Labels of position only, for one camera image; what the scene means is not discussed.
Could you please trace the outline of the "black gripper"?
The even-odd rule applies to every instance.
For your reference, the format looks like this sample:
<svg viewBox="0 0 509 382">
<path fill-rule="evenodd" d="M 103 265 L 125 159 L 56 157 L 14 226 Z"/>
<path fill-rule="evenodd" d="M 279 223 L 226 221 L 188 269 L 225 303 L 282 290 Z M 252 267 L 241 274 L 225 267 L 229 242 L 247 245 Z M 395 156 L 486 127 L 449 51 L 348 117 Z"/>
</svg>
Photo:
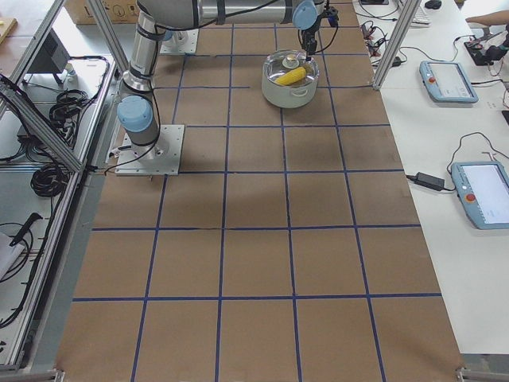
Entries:
<svg viewBox="0 0 509 382">
<path fill-rule="evenodd" d="M 317 29 L 309 28 L 300 32 L 301 48 L 305 50 L 305 60 L 310 60 L 317 50 Z"/>
</svg>

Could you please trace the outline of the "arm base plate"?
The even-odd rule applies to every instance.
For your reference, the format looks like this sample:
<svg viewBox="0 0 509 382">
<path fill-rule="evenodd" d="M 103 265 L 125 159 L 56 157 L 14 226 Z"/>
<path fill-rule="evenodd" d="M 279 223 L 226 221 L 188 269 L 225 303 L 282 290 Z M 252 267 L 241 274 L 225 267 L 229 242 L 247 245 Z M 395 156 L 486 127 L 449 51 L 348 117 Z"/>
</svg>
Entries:
<svg viewBox="0 0 509 382">
<path fill-rule="evenodd" d="M 199 30 L 166 31 L 161 43 L 160 54 L 163 55 L 192 55 L 196 53 Z"/>
<path fill-rule="evenodd" d="M 184 135 L 184 125 L 162 125 L 155 147 L 142 156 L 150 147 L 133 146 L 128 134 L 125 133 L 122 144 L 129 148 L 119 153 L 118 166 L 114 168 L 115 174 L 118 176 L 178 175 Z"/>
</svg>

